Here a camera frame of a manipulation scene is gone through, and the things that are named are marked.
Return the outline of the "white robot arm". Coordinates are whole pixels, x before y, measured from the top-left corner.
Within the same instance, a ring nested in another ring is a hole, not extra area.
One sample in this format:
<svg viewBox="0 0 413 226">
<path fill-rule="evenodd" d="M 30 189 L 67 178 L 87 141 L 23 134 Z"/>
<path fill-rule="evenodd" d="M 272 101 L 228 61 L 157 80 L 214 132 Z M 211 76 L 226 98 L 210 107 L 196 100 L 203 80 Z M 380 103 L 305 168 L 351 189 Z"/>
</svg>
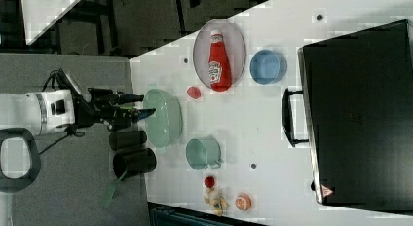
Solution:
<svg viewBox="0 0 413 226">
<path fill-rule="evenodd" d="M 58 132 L 77 136 L 77 130 L 96 123 L 103 123 L 112 131 L 125 129 L 156 112 L 154 108 L 126 106 L 143 99 L 142 95 L 104 89 L 90 89 L 89 98 L 68 89 L 2 94 L 1 150 L 18 150 L 29 161 L 26 163 L 15 158 L 1 161 L 1 190 L 15 193 L 36 180 L 41 170 L 41 152 L 35 141 L 37 136 Z M 9 166 L 16 170 L 4 170 Z"/>
</svg>

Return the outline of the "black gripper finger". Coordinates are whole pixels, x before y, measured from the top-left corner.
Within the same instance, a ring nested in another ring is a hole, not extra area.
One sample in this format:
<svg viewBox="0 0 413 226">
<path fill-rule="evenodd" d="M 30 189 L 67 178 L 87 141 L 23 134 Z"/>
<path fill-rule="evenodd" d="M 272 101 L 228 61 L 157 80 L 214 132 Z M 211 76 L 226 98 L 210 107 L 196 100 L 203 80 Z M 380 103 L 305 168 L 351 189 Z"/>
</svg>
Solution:
<svg viewBox="0 0 413 226">
<path fill-rule="evenodd" d="M 117 103 L 119 105 L 126 103 L 141 102 L 144 99 L 143 95 L 138 94 L 118 94 Z"/>
<path fill-rule="evenodd" d="M 151 109 L 128 109 L 126 112 L 126 116 L 131 118 L 133 123 L 137 123 L 140 120 L 144 120 L 156 112 L 154 108 Z"/>
</svg>

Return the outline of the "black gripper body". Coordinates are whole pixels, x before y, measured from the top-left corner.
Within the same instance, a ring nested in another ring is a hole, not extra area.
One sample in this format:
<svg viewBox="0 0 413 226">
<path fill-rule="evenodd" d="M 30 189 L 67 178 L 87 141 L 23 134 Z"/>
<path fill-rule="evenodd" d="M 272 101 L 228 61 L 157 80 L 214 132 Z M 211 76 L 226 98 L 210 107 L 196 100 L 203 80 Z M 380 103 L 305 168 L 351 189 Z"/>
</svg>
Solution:
<svg viewBox="0 0 413 226">
<path fill-rule="evenodd" d="M 86 101 L 79 94 L 74 94 L 75 127 L 87 128 L 95 123 L 106 123 L 111 132 L 125 129 L 131 125 L 131 118 L 126 116 L 127 109 L 117 103 L 118 94 L 108 89 L 88 88 L 91 99 Z"/>
</svg>

